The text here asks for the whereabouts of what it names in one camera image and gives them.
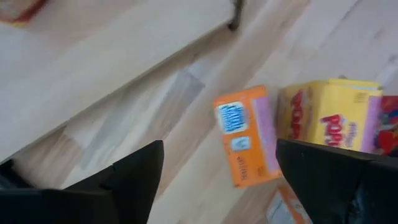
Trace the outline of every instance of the cardboard box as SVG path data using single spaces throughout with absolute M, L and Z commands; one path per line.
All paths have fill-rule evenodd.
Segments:
M 376 82 L 332 78 L 284 88 L 279 138 L 372 152 L 382 91 Z
M 265 86 L 220 96 L 213 105 L 235 187 L 278 178 L 275 128 Z
M 267 209 L 268 224 L 312 223 L 303 205 L 286 181 L 281 181 Z
M 374 153 L 398 156 L 398 96 L 382 97 L 378 128 Z

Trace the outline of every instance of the light wood flooring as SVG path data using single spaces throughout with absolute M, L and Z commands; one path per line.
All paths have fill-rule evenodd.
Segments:
M 397 94 L 398 1 L 247 0 L 241 28 L 195 43 L 18 153 L 39 187 L 64 188 L 155 139 L 165 162 L 149 223 L 267 223 L 277 181 L 235 189 L 213 99 L 344 75 Z

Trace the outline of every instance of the orange cardboard box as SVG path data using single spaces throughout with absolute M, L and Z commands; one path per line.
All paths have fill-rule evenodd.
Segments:
M 268 205 L 267 220 L 269 224 L 312 223 L 303 205 L 286 180 L 280 180 L 278 189 Z
M 220 96 L 213 106 L 235 187 L 278 178 L 281 171 L 266 87 Z

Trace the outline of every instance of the red logo text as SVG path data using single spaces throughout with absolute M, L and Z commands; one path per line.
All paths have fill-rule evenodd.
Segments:
M 338 115 L 327 116 L 321 119 L 322 123 L 326 124 L 325 127 L 325 144 L 328 146 L 340 146 L 344 136 L 341 133 L 343 130 L 343 118 Z
M 290 138 L 298 139 L 301 133 L 300 121 L 303 118 L 303 108 L 302 108 L 303 91 L 299 90 L 295 96 L 293 96 L 290 105 L 293 107 L 292 111 L 292 122 L 290 127 L 292 128 L 292 134 Z

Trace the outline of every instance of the yellow package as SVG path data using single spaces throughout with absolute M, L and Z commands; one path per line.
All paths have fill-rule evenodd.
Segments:
M 332 78 L 284 88 L 277 135 L 371 152 L 382 91 L 376 82 Z

